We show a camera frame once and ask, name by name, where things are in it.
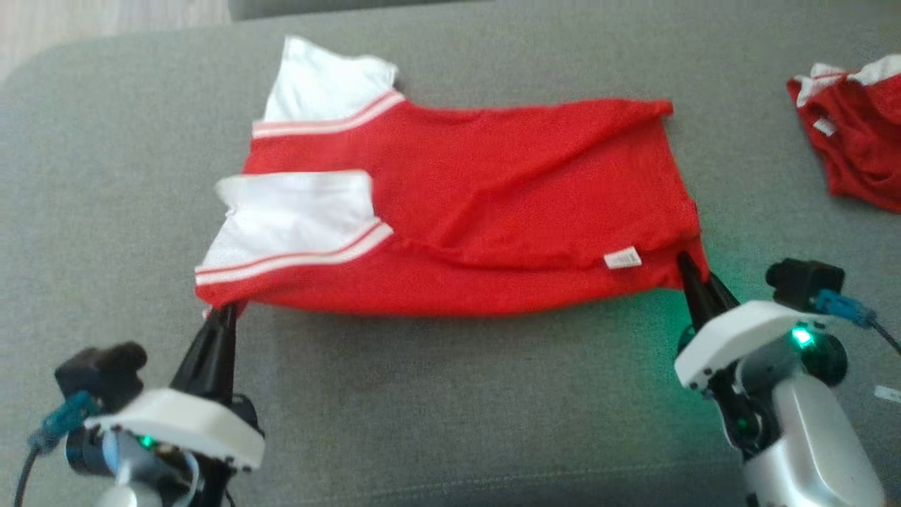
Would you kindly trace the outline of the red shorts with elastic waistband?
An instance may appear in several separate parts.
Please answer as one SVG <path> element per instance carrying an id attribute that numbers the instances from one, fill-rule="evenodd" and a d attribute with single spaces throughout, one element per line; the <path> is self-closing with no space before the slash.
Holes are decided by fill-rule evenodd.
<path id="1" fill-rule="evenodd" d="M 859 70 L 818 62 L 786 90 L 828 192 L 901 214 L 901 54 Z"/>

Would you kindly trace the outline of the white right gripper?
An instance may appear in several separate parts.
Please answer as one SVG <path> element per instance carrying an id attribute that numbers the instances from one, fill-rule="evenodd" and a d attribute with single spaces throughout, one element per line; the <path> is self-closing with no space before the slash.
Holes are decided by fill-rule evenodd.
<path id="1" fill-rule="evenodd" d="M 735 378 L 727 384 L 735 385 L 738 392 L 772 392 L 784 382 L 799 385 L 802 392 L 830 391 L 805 372 L 798 341 L 791 336 L 796 327 L 826 322 L 827 317 L 772 301 L 741 304 L 714 272 L 709 273 L 705 285 L 687 251 L 680 251 L 678 267 L 692 325 L 698 332 L 674 363 L 682 387 L 709 389 L 717 373 L 734 365 Z"/>

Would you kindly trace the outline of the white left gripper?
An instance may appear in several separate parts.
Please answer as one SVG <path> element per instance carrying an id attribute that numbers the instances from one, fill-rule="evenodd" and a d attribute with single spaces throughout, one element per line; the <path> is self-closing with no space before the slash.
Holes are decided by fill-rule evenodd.
<path id="1" fill-rule="evenodd" d="M 142 392 L 118 412 L 87 418 L 84 427 L 125 430 L 237 470 L 259 469 L 264 436 L 220 404 L 230 405 L 234 397 L 238 314 L 237 303 L 207 313 L 172 379 L 172 389 Z"/>

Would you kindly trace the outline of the red shirt with white sleeves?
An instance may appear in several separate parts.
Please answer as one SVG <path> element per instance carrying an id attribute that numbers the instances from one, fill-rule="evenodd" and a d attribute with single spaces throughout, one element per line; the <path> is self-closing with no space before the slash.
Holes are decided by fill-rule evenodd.
<path id="1" fill-rule="evenodd" d="M 665 99 L 437 108 L 397 67 L 284 38 L 225 221 L 194 270 L 229 303 L 507 315 L 708 280 Z"/>

